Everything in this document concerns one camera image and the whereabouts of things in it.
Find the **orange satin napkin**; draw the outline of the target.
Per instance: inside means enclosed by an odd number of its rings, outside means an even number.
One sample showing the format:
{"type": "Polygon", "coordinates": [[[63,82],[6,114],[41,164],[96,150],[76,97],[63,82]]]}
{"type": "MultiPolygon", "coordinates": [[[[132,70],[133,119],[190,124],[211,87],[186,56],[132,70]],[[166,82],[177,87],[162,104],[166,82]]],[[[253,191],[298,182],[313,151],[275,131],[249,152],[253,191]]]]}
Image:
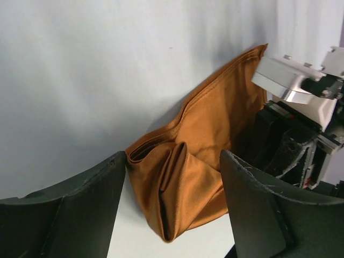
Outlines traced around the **orange satin napkin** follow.
{"type": "Polygon", "coordinates": [[[150,228],[165,242],[228,211],[224,149],[245,152],[266,92],[252,77],[267,49],[256,46],[205,79],[166,126],[127,148],[127,171],[150,228]]]}

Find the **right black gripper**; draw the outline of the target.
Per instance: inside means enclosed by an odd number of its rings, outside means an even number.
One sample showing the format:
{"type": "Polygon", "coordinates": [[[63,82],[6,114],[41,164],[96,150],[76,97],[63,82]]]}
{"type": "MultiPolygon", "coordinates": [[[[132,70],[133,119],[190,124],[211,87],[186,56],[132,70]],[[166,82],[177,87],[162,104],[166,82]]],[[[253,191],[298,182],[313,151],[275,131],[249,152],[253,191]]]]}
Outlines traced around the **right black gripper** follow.
{"type": "Polygon", "coordinates": [[[343,181],[324,182],[334,153],[343,147],[335,134],[282,102],[269,101],[239,132],[236,154],[247,169],[259,169],[300,189],[343,198],[343,181]]]}

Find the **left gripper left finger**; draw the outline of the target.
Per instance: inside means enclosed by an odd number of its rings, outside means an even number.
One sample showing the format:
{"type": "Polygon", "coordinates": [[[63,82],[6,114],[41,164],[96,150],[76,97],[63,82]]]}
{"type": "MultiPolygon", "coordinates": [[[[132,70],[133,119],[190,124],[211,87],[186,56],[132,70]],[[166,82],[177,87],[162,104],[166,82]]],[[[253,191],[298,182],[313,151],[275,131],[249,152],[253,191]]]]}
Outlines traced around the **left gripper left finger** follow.
{"type": "Polygon", "coordinates": [[[126,154],[23,198],[1,200],[1,257],[107,257],[126,154]]]}

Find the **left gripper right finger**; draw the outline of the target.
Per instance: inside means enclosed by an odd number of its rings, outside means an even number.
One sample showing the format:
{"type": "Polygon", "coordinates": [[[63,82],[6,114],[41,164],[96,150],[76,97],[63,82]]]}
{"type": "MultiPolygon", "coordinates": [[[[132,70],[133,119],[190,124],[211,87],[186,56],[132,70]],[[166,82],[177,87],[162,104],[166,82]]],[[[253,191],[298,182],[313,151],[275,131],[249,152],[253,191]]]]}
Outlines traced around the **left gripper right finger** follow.
{"type": "Polygon", "coordinates": [[[343,183],[301,189],[228,150],[220,173],[234,236],[228,257],[343,257],[343,183]]]}

